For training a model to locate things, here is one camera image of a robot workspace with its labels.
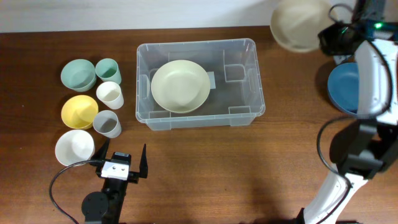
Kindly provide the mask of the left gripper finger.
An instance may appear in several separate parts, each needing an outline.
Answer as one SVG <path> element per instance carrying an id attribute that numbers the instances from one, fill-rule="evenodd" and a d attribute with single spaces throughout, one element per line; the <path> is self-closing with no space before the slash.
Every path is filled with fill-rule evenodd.
<path id="1" fill-rule="evenodd" d="M 148 163 L 147 163 L 147 156 L 146 156 L 146 144 L 144 144 L 141 154 L 141 160 L 139 164 L 139 177 L 146 179 L 148 176 Z"/>
<path id="2" fill-rule="evenodd" d="M 100 149 L 96 151 L 91 157 L 91 162 L 90 162 L 91 166 L 98 167 L 105 163 L 109 144 L 110 144 L 110 138 L 107 138 L 104 144 L 100 147 Z"/>

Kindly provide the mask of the blue plate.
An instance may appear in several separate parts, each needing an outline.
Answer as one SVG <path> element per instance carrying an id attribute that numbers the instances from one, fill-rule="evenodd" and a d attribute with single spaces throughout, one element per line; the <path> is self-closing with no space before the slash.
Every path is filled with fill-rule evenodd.
<path id="1" fill-rule="evenodd" d="M 359 100 L 359 71 L 357 63 L 342 63 L 335 67 L 327 81 L 328 97 L 341 112 L 357 115 Z"/>

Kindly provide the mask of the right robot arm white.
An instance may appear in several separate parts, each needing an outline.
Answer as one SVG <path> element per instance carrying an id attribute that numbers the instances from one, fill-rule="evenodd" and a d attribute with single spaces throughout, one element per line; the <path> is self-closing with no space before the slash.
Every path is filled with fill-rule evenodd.
<path id="1" fill-rule="evenodd" d="M 358 65 L 359 99 L 353 122 L 330 144 L 329 170 L 318 195 L 293 223 L 339 223 L 352 196 L 397 160 L 397 23 L 385 19 L 386 1 L 357 1 L 349 24 L 335 20 L 318 33 L 329 56 L 352 55 Z"/>

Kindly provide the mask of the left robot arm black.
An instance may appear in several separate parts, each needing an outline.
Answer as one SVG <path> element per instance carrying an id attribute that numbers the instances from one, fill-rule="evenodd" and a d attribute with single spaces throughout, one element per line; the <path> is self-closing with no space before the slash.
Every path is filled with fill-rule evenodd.
<path id="1" fill-rule="evenodd" d="M 110 139 L 107 139 L 91 157 L 97 162 L 90 162 L 90 165 L 96 167 L 96 175 L 104 184 L 99 192 L 88 194 L 82 201 L 85 223 L 118 223 L 128 184 L 137 184 L 148 176 L 146 146 L 142 149 L 139 171 L 134 172 L 130 170 L 130 154 L 114 152 L 111 158 L 106 158 L 109 144 Z"/>

